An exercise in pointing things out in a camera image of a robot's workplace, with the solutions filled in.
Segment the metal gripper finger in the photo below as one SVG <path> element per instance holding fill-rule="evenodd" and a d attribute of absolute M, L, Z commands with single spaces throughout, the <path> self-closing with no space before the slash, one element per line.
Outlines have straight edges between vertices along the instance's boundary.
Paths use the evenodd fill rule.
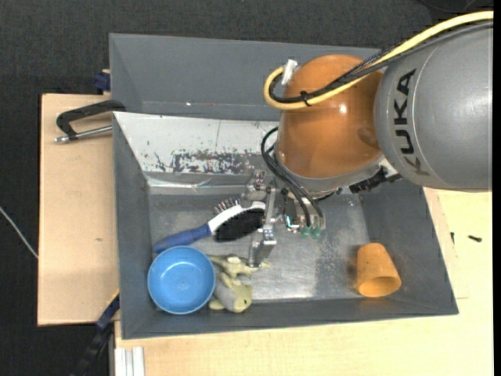
<path fill-rule="evenodd" d="M 269 257 L 276 244 L 275 234 L 271 229 L 258 229 L 250 243 L 248 254 L 249 267 L 259 267 Z"/>
<path fill-rule="evenodd" d="M 245 191 L 241 196 L 241 206 L 250 208 L 261 203 L 264 208 L 269 206 L 271 187 L 266 170 L 255 170 L 254 174 L 247 181 Z"/>

